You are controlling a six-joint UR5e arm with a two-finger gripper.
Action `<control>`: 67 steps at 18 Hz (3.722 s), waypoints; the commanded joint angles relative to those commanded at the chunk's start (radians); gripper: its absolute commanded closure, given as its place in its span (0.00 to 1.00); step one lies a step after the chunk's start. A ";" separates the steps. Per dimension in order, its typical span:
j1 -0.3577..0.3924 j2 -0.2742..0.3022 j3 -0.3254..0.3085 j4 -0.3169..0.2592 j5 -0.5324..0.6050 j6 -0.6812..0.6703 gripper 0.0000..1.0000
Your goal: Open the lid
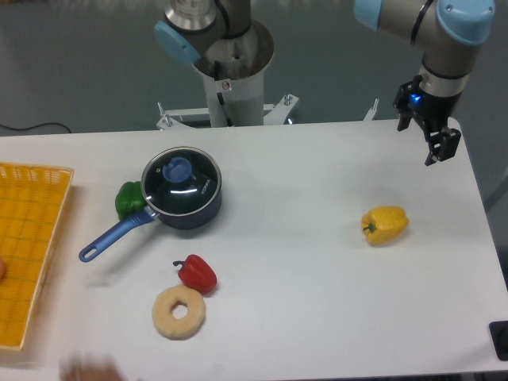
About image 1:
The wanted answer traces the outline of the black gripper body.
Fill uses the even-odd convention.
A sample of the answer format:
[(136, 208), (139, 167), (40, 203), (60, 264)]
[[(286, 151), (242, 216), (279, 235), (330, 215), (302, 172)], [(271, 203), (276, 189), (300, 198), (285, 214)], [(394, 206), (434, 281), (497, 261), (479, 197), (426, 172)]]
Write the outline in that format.
[(415, 121), (424, 132), (439, 132), (448, 127), (448, 118), (460, 95), (438, 97), (420, 88), (422, 75), (416, 75), (408, 83), (398, 88), (394, 98), (394, 108), (400, 112), (411, 112)]

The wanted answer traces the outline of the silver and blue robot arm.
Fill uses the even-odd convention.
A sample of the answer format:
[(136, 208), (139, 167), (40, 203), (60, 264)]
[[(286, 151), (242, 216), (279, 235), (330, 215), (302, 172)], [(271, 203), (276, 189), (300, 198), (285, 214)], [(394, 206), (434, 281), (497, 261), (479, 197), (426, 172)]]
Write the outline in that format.
[[(411, 122), (429, 147), (426, 164), (456, 154), (448, 125), (495, 16), (492, 1), (357, 1), (356, 19), (423, 51), (421, 68), (394, 98), (398, 129)], [(154, 28), (162, 49), (202, 77), (212, 126), (264, 123), (264, 72), (273, 38), (248, 1), (171, 1)]]

